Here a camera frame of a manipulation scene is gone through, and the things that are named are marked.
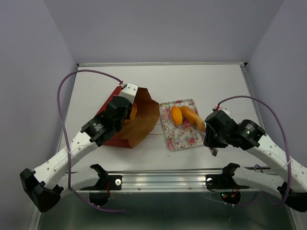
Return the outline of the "metal tongs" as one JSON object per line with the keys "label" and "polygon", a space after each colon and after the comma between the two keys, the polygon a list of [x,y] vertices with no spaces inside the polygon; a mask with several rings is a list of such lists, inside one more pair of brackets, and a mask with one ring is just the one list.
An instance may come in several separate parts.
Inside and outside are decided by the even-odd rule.
{"label": "metal tongs", "polygon": [[[196,121],[194,123],[194,128],[196,129],[196,131],[198,132],[198,134],[201,136],[201,138],[203,139],[203,141],[206,138],[206,124],[205,122],[202,120],[200,121]],[[218,149],[217,148],[213,148],[213,147],[209,147],[209,150],[211,151],[211,154],[213,156],[217,156],[218,153]]]}

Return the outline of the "red brown paper bag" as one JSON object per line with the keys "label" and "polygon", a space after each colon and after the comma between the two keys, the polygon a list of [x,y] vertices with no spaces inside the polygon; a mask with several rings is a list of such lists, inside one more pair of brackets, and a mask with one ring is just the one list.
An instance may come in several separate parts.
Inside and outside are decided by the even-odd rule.
{"label": "red brown paper bag", "polygon": [[137,111],[133,120],[125,122],[121,131],[104,145],[132,149],[155,128],[160,118],[159,103],[151,98],[148,89],[139,88],[134,102],[137,105]]}

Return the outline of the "long golden bread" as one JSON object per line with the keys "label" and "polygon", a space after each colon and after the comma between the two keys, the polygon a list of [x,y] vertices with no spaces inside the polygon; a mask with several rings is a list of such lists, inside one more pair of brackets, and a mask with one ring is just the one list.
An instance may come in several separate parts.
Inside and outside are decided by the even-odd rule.
{"label": "long golden bread", "polygon": [[179,108],[183,114],[183,116],[192,124],[196,125],[196,127],[200,130],[205,132],[206,126],[204,124],[203,119],[191,108],[187,106],[182,106]]}

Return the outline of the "orange oval bread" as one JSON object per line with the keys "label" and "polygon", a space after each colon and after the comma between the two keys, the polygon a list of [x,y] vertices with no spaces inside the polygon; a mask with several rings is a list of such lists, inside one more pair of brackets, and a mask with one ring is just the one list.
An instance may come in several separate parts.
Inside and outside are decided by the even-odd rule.
{"label": "orange oval bread", "polygon": [[173,106],[172,107],[172,109],[171,109],[171,118],[172,118],[173,123],[176,126],[179,126],[179,125],[182,124],[183,115],[182,115],[182,112],[181,112],[179,107],[177,107],[177,106]]}

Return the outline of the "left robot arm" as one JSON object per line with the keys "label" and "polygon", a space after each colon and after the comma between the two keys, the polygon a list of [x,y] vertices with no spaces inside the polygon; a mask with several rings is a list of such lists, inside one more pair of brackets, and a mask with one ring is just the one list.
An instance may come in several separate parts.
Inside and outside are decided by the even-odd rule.
{"label": "left robot arm", "polygon": [[120,190],[121,175],[109,175],[99,164],[90,166],[87,175],[72,174],[71,168],[90,152],[102,146],[119,132],[130,118],[134,96],[114,96],[104,111],[87,122],[75,138],[48,161],[33,170],[20,173],[24,191],[42,213],[52,209],[69,191],[83,188]]}

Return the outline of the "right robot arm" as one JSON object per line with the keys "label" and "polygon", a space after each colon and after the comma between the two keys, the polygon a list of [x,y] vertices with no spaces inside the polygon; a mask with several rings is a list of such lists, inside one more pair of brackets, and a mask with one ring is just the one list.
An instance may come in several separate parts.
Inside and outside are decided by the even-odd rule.
{"label": "right robot arm", "polygon": [[243,120],[237,124],[224,111],[216,110],[205,120],[204,145],[211,149],[233,146],[257,157],[275,175],[248,170],[229,163],[221,174],[209,174],[206,187],[210,191],[258,189],[279,199],[290,208],[307,210],[307,169],[276,145],[257,123]]}

